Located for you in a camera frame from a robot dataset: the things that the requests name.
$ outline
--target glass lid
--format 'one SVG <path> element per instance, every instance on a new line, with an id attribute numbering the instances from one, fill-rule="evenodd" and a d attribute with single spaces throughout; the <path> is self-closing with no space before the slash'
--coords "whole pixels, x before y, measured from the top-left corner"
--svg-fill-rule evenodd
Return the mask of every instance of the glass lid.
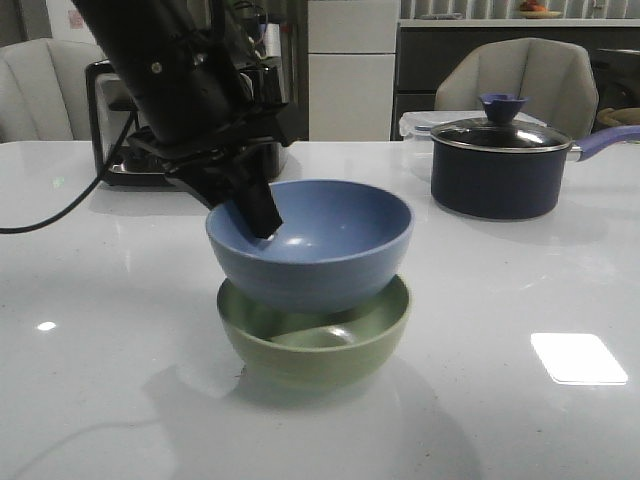
<path id="1" fill-rule="evenodd" d="M 540 153 L 562 150 L 573 140 L 564 133 L 536 123 L 513 120 L 490 122 L 486 118 L 468 118 L 431 129 L 436 142 L 484 152 Z"/>

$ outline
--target gray chair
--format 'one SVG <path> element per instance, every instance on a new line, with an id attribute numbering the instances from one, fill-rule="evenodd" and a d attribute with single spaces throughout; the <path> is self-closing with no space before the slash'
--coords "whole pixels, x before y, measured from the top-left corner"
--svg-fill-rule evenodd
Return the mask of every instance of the gray chair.
<path id="1" fill-rule="evenodd" d="M 481 93 L 530 97 L 524 113 L 573 138 L 591 131 L 598 106 L 587 51 L 541 38 L 489 43 L 473 50 L 438 88 L 435 109 L 481 109 Z"/>
<path id="2" fill-rule="evenodd" d="M 89 140 L 84 69 L 93 44 L 38 39 L 0 48 L 0 142 Z"/>

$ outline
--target robotic arm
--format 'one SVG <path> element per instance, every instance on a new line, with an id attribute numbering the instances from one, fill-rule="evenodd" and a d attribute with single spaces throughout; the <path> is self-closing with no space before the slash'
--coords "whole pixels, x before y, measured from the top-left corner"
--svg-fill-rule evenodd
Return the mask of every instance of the robotic arm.
<path id="1" fill-rule="evenodd" d="M 129 144 L 208 208 L 232 199 L 256 237 L 273 234 L 282 219 L 257 153 L 291 144 L 300 121 L 292 104 L 253 99 L 239 70 L 261 61 L 227 0 L 210 0 L 207 31 L 180 0 L 72 1 L 149 124 Z"/>

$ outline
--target bowl rim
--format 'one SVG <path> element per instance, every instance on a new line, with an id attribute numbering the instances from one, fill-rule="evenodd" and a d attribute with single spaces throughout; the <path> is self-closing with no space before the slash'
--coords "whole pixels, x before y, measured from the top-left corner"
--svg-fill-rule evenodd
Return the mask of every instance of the bowl rim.
<path id="1" fill-rule="evenodd" d="M 224 203 L 219 204 L 216 207 L 214 207 L 207 214 L 207 217 L 205 219 L 205 230 L 207 232 L 207 236 L 209 237 L 209 239 L 212 242 L 214 242 L 216 245 L 219 245 L 221 248 L 224 248 L 225 250 L 227 250 L 229 252 L 233 252 L 234 254 L 237 254 L 240 257 L 243 257 L 243 258 L 246 258 L 246 259 L 250 259 L 252 261 L 258 261 L 258 262 L 269 263 L 269 264 L 277 263 L 279 265 L 304 265 L 304 266 L 306 266 L 306 265 L 338 263 L 338 262 L 344 262 L 345 260 L 355 260 L 357 258 L 362 258 L 362 257 L 365 257 L 365 256 L 369 256 L 369 255 L 377 253 L 378 251 L 385 250 L 385 249 L 389 248 L 390 246 L 392 246 L 395 243 L 403 242 L 406 239 L 407 236 L 411 235 L 411 232 L 413 230 L 413 226 L 414 226 L 414 223 L 415 223 L 415 214 L 413 212 L 413 208 L 411 208 L 411 205 L 409 205 L 406 201 L 404 201 L 398 195 L 396 195 L 395 193 L 392 193 L 389 190 L 386 190 L 384 188 L 377 187 L 375 185 L 371 185 L 371 184 L 368 184 L 368 183 L 356 182 L 356 181 L 353 181 L 353 180 L 340 180 L 340 179 L 332 179 L 332 178 L 309 178 L 309 179 L 300 179 L 300 180 L 284 180 L 284 181 L 280 181 L 280 182 L 272 182 L 272 183 L 270 183 L 269 186 L 272 188 L 272 187 L 277 187 L 279 185 L 301 184 L 301 183 L 352 184 L 352 185 L 357 185 L 357 186 L 365 187 L 365 188 L 372 189 L 372 190 L 377 190 L 379 192 L 385 193 L 388 196 L 396 199 L 400 205 L 403 205 L 405 207 L 407 213 L 409 214 L 409 221 L 405 225 L 405 227 L 402 230 L 402 232 L 399 235 L 397 235 L 396 237 L 394 237 L 393 239 L 391 239 L 388 242 L 385 242 L 385 243 L 383 243 L 381 245 L 378 245 L 377 247 L 370 248 L 370 249 L 364 250 L 362 252 L 353 253 L 353 254 L 349 254 L 349 255 L 336 256 L 336 257 L 327 257 L 327 258 L 323 258 L 323 259 L 320 259 L 320 260 L 312 260 L 312 261 L 287 260 L 287 259 L 282 259 L 282 260 L 271 259 L 271 260 L 268 260 L 268 259 L 262 258 L 262 257 L 260 257 L 258 255 L 247 253 L 247 252 L 245 252 L 243 250 L 238 250 L 237 248 L 234 248 L 234 247 L 231 247 L 231 246 L 229 246 L 229 245 L 227 245 L 225 243 L 222 243 L 212 235 L 211 229 L 209 227 L 209 225 L 211 223 L 211 219 L 215 215 L 215 212 L 218 210 L 218 208 L 220 208 L 222 205 L 224 205 L 225 203 L 230 201 L 230 200 L 227 200 L 227 202 L 224 202 Z"/>
<path id="2" fill-rule="evenodd" d="M 404 288 L 404 291 L 405 291 L 406 297 L 407 297 L 407 302 L 406 302 L 404 311 L 398 317 L 398 319 L 393 323 L 393 325 L 391 325 L 389 328 L 381 331 L 377 335 L 375 335 L 375 336 L 373 336 L 371 338 L 367 338 L 366 340 L 363 340 L 362 342 L 351 343 L 351 344 L 347 344 L 347 345 L 336 345 L 334 347 L 292 347 L 292 346 L 282 345 L 280 343 L 270 342 L 269 340 L 264 340 L 262 338 L 256 337 L 255 335 L 251 335 L 251 334 L 247 333 L 246 330 L 243 330 L 241 328 L 236 327 L 229 320 L 227 320 L 227 317 L 224 316 L 222 314 L 222 312 L 220 311 L 220 297 L 221 297 L 221 292 L 223 290 L 222 287 L 225 284 L 230 284 L 233 288 L 238 288 L 235 285 L 233 285 L 229 281 L 229 279 L 225 279 L 225 281 L 221 285 L 220 289 L 218 290 L 218 294 L 216 296 L 216 304 L 218 306 L 218 314 L 220 315 L 220 319 L 222 320 L 223 324 L 226 327 L 233 328 L 233 330 L 235 330 L 240 336 L 242 336 L 242 337 L 248 339 L 249 341 L 251 341 L 253 343 L 256 343 L 256 344 L 258 344 L 258 345 L 260 345 L 262 347 L 267 347 L 269 349 L 274 349 L 274 350 L 283 350 L 283 351 L 290 352 L 290 353 L 331 353 L 331 352 L 353 350 L 355 348 L 365 347 L 365 346 L 367 346 L 367 345 L 369 345 L 371 343 L 379 341 L 383 337 L 391 335 L 395 330 L 397 330 L 399 328 L 404 328 L 406 326 L 407 322 L 409 321 L 409 313 L 411 312 L 411 307 L 413 305 L 413 300 L 412 300 L 412 297 L 411 297 L 411 291 L 409 290 L 409 287 L 407 286 L 406 282 L 402 279 L 402 277 L 400 275 L 398 275 L 398 274 L 394 275 L 394 279 L 396 279 L 396 278 L 400 282 L 402 287 Z"/>

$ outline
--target white countertop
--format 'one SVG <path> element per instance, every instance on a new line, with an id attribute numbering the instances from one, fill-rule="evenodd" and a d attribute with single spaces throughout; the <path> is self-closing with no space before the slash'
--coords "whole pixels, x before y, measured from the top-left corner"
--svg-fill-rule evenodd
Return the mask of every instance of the white countertop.
<path id="1" fill-rule="evenodd" d="M 464 19 L 464 20 L 400 20 L 400 28 L 477 28 L 477 27 L 640 27 L 640 19 L 618 18 L 551 18 L 551 19 Z"/>
<path id="2" fill-rule="evenodd" d="M 428 155 L 404 143 L 290 149 L 283 179 L 370 183 L 416 215 L 400 345 L 326 395 L 243 373 L 207 212 L 185 194 L 101 186 L 51 227 L 0 237 L 0 477 L 637 478 L 640 145 L 567 164 L 551 213 L 490 222 L 439 208 Z M 88 142 L 0 145 L 0 226 L 48 216 L 94 174 Z M 597 336 L 628 380 L 556 383 L 536 333 Z"/>

